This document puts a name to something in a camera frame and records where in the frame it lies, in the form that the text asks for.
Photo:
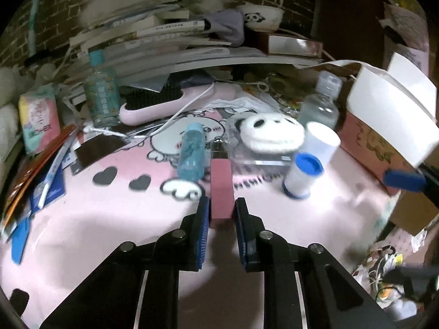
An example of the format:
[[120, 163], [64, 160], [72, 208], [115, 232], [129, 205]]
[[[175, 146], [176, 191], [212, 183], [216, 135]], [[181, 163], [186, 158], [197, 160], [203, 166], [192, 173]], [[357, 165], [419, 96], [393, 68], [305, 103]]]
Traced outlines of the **pink rectangular lipstick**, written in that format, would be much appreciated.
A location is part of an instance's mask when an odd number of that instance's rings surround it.
[[226, 226], [233, 217], [234, 186], [226, 142], [216, 137], [211, 143], [210, 227]]

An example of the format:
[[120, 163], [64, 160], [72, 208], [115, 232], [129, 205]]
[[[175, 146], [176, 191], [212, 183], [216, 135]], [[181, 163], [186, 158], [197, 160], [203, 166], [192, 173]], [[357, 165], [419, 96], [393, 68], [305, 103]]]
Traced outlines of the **teal spray bottle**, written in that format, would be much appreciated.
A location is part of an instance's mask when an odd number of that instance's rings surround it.
[[181, 180], [198, 182], [205, 174], [205, 132], [201, 123], [190, 124], [182, 138], [182, 147], [177, 165], [177, 176]]

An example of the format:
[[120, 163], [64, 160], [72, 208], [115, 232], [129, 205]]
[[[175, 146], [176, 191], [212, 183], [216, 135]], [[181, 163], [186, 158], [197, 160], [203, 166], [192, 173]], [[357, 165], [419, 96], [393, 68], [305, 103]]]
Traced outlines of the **white bottle blue cap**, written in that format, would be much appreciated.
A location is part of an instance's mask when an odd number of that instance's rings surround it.
[[324, 168], [320, 160], [306, 152], [299, 152], [282, 181], [284, 193], [295, 199], [306, 199], [310, 188], [323, 175]]

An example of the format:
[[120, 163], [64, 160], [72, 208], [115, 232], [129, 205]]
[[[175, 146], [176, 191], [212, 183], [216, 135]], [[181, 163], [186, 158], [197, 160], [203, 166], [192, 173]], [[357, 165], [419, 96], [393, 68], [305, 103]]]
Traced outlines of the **white open cardboard box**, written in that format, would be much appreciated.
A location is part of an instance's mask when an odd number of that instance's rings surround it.
[[347, 110], [383, 137], [410, 166], [438, 145], [437, 88], [399, 53], [387, 70], [364, 64], [347, 97]]

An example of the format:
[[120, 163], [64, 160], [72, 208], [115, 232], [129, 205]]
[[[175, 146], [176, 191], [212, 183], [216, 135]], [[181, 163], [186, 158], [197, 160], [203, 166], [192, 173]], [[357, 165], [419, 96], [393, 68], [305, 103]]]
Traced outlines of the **panda plush pouch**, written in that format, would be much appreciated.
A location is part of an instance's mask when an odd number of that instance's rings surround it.
[[252, 152], [292, 153], [303, 144], [304, 127], [281, 113], [253, 114], [240, 124], [240, 138]]

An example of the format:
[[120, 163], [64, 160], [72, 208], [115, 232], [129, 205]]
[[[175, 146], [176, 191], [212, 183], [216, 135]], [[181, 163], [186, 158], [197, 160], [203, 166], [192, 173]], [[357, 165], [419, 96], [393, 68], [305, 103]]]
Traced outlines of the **white cylindrical container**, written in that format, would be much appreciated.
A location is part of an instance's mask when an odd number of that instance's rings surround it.
[[332, 160], [340, 145], [340, 137], [328, 126], [314, 121], [306, 124], [301, 151], [318, 158], [323, 167]]

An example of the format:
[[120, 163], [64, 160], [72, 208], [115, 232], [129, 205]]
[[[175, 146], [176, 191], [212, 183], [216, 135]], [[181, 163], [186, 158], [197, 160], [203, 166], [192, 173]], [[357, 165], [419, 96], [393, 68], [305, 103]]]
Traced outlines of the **small black square card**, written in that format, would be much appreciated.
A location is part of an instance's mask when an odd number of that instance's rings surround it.
[[74, 164], [75, 172], [81, 172], [100, 159], [111, 155], [113, 152], [123, 148], [125, 140], [117, 136], [106, 136], [100, 134], [84, 142], [76, 151], [77, 161]]

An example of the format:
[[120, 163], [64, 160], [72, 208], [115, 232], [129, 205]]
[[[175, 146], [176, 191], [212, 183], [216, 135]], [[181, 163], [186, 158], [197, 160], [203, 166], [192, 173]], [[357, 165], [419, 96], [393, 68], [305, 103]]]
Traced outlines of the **pink hair brush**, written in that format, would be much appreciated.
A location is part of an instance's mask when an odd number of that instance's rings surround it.
[[183, 89], [168, 83], [160, 92], [133, 88], [125, 96], [119, 118], [124, 125], [139, 126], [173, 116], [187, 104], [184, 111], [200, 109], [215, 100], [234, 100], [240, 91], [237, 84], [219, 82]]

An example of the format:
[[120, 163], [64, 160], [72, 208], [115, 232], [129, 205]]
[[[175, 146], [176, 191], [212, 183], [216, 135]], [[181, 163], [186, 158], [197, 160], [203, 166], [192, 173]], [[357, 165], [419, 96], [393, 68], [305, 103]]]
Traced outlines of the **blue booklet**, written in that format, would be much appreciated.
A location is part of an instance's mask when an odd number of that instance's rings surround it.
[[[38, 211], [40, 211], [39, 208], [39, 202], [41, 198], [41, 194], [44, 189], [44, 178], [45, 175], [39, 176], [37, 180], [39, 181], [36, 185], [34, 191], [32, 191], [30, 196], [30, 209], [31, 213], [34, 214]], [[48, 190], [48, 193], [45, 198], [44, 207], [48, 206], [49, 204], [53, 203], [54, 201], [60, 199], [63, 197], [66, 193], [66, 187], [65, 187], [65, 181], [63, 177], [63, 170], [59, 168], [54, 175], [53, 182]]]

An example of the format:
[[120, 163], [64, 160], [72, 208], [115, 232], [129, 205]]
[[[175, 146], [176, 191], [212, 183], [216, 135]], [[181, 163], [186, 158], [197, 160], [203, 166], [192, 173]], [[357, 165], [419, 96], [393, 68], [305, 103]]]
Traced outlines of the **white blue pen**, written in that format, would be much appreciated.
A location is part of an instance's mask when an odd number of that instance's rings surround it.
[[53, 163], [50, 165], [50, 168], [48, 170], [48, 174], [45, 177], [45, 180], [43, 182], [43, 189], [37, 204], [38, 209], [42, 209], [45, 206], [45, 201], [48, 196], [49, 190], [51, 185], [54, 182], [55, 175], [60, 168], [64, 157], [66, 156], [66, 153], [71, 147], [71, 144], [73, 143], [74, 139], [76, 138], [76, 134], [72, 133], [66, 142], [60, 147], [60, 150], [57, 152], [56, 157], [54, 158]]

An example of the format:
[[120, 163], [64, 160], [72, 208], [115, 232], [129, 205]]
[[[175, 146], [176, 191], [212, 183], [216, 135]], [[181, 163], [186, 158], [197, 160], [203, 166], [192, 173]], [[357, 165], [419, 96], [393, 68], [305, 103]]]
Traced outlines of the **blue plastic tag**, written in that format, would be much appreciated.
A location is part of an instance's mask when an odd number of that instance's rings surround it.
[[20, 264], [22, 261], [27, 238], [30, 233], [30, 223], [30, 218], [23, 219], [12, 234], [11, 258], [15, 264]]

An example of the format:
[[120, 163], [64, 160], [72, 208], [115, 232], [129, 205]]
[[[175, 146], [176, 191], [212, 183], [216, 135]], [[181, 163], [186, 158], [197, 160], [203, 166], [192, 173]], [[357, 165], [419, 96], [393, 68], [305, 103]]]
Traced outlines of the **orange pencils bundle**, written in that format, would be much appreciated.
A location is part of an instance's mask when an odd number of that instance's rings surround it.
[[5, 201], [4, 214], [1, 219], [1, 228], [5, 228], [13, 219], [14, 214], [19, 208], [19, 204], [22, 202], [23, 196], [32, 184], [33, 179], [42, 171], [48, 161], [58, 150], [60, 150], [68, 137], [71, 136], [73, 132], [76, 132], [76, 130], [77, 127], [75, 124], [66, 126], [57, 137], [50, 141], [43, 152], [30, 159], [25, 164], [23, 170], [18, 173], [17, 179], [12, 184], [12, 188]]

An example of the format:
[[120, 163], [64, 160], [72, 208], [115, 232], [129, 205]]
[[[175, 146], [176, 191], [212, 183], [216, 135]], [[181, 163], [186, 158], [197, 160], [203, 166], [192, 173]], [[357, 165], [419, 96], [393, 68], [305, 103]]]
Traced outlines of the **Kotex pad pack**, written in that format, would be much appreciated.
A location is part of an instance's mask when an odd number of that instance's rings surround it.
[[18, 106], [26, 153], [37, 155], [61, 132], [53, 84], [22, 94]]

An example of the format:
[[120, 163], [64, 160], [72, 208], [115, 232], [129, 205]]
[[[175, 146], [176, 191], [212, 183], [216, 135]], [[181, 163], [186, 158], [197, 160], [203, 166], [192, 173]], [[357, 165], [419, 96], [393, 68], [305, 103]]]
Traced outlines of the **purple cloth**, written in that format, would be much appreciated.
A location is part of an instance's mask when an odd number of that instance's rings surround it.
[[244, 15], [239, 9], [221, 10], [203, 16], [208, 22], [207, 31], [218, 35], [232, 46], [241, 46], [245, 39]]

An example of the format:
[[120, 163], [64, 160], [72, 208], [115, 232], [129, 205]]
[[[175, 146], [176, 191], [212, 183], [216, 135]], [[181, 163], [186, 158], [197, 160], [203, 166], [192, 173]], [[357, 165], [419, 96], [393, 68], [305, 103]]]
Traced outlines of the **panda ceramic bowl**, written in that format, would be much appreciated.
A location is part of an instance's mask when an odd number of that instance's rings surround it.
[[284, 11], [278, 7], [244, 4], [237, 7], [244, 15], [247, 28], [258, 32], [274, 33], [280, 27]]

